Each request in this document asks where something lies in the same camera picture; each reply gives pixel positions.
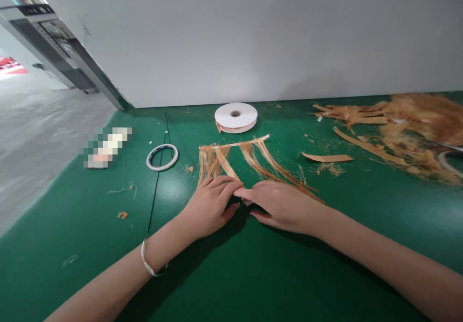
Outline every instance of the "gray floor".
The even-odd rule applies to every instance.
[[[116,111],[103,94],[40,89],[30,74],[0,80],[0,236]]]

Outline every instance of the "green work table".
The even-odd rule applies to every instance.
[[[447,94],[463,103],[463,93]],[[42,321],[84,284],[139,245],[185,207],[198,175],[198,147],[251,140],[266,145],[329,206],[371,229],[463,273],[463,193],[423,181],[353,146],[333,132],[342,122],[318,122],[312,105],[370,105],[387,97],[253,103],[256,126],[219,134],[218,105],[117,112],[107,127],[134,135],[108,169],[83,167],[78,155],[24,216],[0,238],[0,321]],[[357,135],[377,126],[355,125]],[[179,150],[169,170],[146,166],[163,142]],[[348,154],[338,177],[309,154]],[[156,163],[171,159],[169,150]],[[193,173],[185,166],[195,165]],[[251,187],[259,178],[231,148],[230,164]],[[129,188],[120,193],[108,193]],[[117,218],[119,212],[126,219]],[[343,254],[308,236],[265,227],[241,207],[219,232],[175,258],[129,303],[121,321],[425,321],[393,288]]]

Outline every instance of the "hand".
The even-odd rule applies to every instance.
[[[183,211],[176,217],[182,231],[195,241],[221,229],[240,206],[225,210],[233,192],[243,183],[233,177],[209,177],[196,190]]]
[[[258,204],[268,212],[251,211],[251,215],[259,222],[316,237],[320,236],[332,210],[296,188],[274,181],[261,181],[252,189],[237,189],[233,194]]]

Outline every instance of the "tape roll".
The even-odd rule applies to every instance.
[[[249,104],[234,102],[219,107],[214,117],[222,131],[240,134],[256,125],[257,110]]]
[[[170,149],[174,150],[174,157],[172,158],[172,160],[170,162],[168,162],[166,165],[163,165],[163,166],[160,166],[160,167],[153,166],[153,158],[154,158],[154,156],[157,153],[159,153],[160,151],[162,151],[164,149],[167,149],[167,148],[170,148]],[[160,146],[157,146],[155,149],[153,149],[150,152],[150,154],[148,154],[148,156],[146,158],[146,165],[151,170],[163,171],[163,170],[166,170],[166,169],[170,168],[177,161],[177,159],[178,159],[178,150],[177,150],[177,148],[174,145],[171,145],[170,143],[165,143],[165,144],[162,144]]]

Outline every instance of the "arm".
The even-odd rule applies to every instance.
[[[145,259],[154,272],[195,240],[222,228],[239,206],[225,210],[227,202],[242,186],[228,176],[206,179],[185,209],[147,239]],[[138,246],[75,293],[47,322],[113,321],[150,278]]]
[[[236,196],[268,214],[259,222],[315,236],[381,277],[433,321],[463,321],[463,276],[392,241],[286,184],[263,181]]]

